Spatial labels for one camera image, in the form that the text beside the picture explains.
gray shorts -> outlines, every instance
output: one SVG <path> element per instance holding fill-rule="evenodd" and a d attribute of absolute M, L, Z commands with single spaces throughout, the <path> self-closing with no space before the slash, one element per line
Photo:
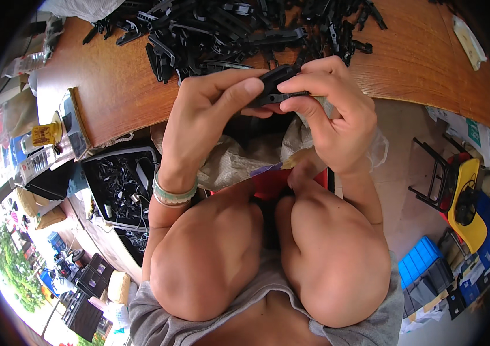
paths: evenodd
<path fill-rule="evenodd" d="M 144 281 L 129 306 L 131 340 L 136 346 L 192 345 L 260 301 L 268 292 L 281 291 L 289 295 L 293 308 L 310 318 L 310 331 L 317 336 L 326 337 L 332 345 L 396 345 L 403 316 L 404 296 L 395 254 L 391 251 L 389 253 L 392 266 L 387 297 L 370 317 L 352 326 L 329 328 L 312 319 L 285 278 L 279 254 L 265 251 L 255 278 L 222 315 L 206 322 L 189 322 L 170 315 L 156 301 L 149 281 Z"/>

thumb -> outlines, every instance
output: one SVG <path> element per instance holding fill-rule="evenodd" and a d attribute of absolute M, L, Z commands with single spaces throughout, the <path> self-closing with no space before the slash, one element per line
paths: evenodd
<path fill-rule="evenodd" d="M 264 83 L 258 78 L 247 78 L 227 88 L 212 105 L 211 112 L 217 117 L 229 119 L 243 109 L 264 90 Z"/>
<path fill-rule="evenodd" d="M 280 103 L 285 112 L 302 114 L 309 123 L 313 138 L 325 138 L 332 135 L 333 127 L 322 105 L 311 96 L 295 96 Z"/>

black metal chair frame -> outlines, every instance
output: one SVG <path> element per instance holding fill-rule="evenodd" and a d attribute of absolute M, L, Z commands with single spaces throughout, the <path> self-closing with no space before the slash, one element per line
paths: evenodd
<path fill-rule="evenodd" d="M 454 146 L 458 149 L 460 146 L 458 143 L 456 143 L 452 138 L 448 138 L 446 136 L 445 139 L 447 139 L 449 142 L 454 142 Z M 442 198 L 445 195 L 445 190 L 447 189 L 448 182 L 450 181 L 454 185 L 456 184 L 456 179 L 457 179 L 457 173 L 454 172 L 453 167 L 445 160 L 441 155 L 439 155 L 433 148 L 431 148 L 428 143 L 424 142 L 421 143 L 418 141 L 416 137 L 414 137 L 414 142 L 421 146 L 422 149 L 424 149 L 431 157 L 434 158 L 435 163 L 433 165 L 433 173 L 431 174 L 431 182 L 429 184 L 429 189 L 428 189 L 428 194 L 425 195 L 421 193 L 418 190 L 415 190 L 412 186 L 408 186 L 408 190 L 412 191 L 416 194 L 416 198 L 424 202 L 425 204 L 429 205 L 430 207 L 434 208 L 437 211 L 440 211 L 441 213 L 447 213 L 451 207 L 451 204 L 446 209 L 441 208 L 440 204 L 442 202 Z M 442 176 L 439 176 L 437 174 L 437 167 L 441 166 L 442 168 Z M 431 198 L 431 193 L 433 192 L 433 187 L 435 184 L 435 179 L 439 179 L 441 181 L 441 184 L 439 186 L 439 192 L 437 194 L 437 197 L 435 199 Z"/>

leg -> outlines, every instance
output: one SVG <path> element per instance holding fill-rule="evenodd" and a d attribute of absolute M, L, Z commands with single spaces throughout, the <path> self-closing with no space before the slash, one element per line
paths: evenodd
<path fill-rule="evenodd" d="M 187 210 L 153 250 L 151 290 L 170 314 L 207 321 L 223 313 L 258 271 L 262 212 L 248 180 Z"/>
<path fill-rule="evenodd" d="M 319 170 L 302 162 L 289 177 L 296 197 L 276 207 L 281 262 L 303 306 L 333 328 L 358 323 L 389 288 L 387 244 L 351 204 L 319 186 Z"/>

wooden table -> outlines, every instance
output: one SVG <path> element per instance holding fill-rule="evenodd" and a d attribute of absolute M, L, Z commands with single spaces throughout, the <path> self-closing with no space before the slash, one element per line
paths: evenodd
<path fill-rule="evenodd" d="M 446 7 L 427 0 L 377 0 L 389 29 L 369 18 L 353 38 L 373 45 L 373 54 L 357 52 L 351 72 L 371 97 L 430 105 L 461 114 L 490 127 L 490 63 L 477 72 L 452 29 Z M 52 114 L 69 87 L 91 145 L 96 147 L 128 132 L 168 119 L 176 98 L 177 76 L 158 83 L 144 49 L 146 37 L 116 46 L 119 29 L 108 40 L 82 40 L 88 22 L 68 18 L 55 54 L 38 73 L 38 113 Z M 280 64 L 293 63 L 297 52 L 276 53 Z M 258 54 L 244 63 L 264 67 Z"/>

